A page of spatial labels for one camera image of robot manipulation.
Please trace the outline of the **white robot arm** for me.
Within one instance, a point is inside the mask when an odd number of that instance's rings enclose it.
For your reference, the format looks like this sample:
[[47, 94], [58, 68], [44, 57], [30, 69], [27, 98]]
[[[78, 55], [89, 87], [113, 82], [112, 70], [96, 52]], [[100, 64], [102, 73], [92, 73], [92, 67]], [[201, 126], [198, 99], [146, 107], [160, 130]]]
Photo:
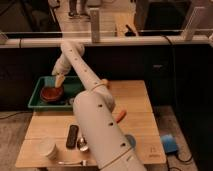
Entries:
[[82, 59], [84, 46], [62, 41], [60, 49], [52, 74], [74, 68], [85, 88], [74, 98], [73, 112], [100, 171], [147, 171], [112, 116], [112, 94]]

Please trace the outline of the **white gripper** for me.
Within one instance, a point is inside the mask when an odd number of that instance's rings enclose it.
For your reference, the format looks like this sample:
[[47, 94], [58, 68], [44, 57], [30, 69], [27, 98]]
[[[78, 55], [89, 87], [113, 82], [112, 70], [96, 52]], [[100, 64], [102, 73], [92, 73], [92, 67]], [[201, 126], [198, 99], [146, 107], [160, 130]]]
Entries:
[[62, 86], [64, 80], [65, 80], [65, 76], [67, 75], [71, 70], [71, 64], [69, 62], [69, 60], [64, 56], [61, 55], [52, 70], [52, 74], [53, 75], [57, 75], [55, 77], [55, 87], [59, 88]]

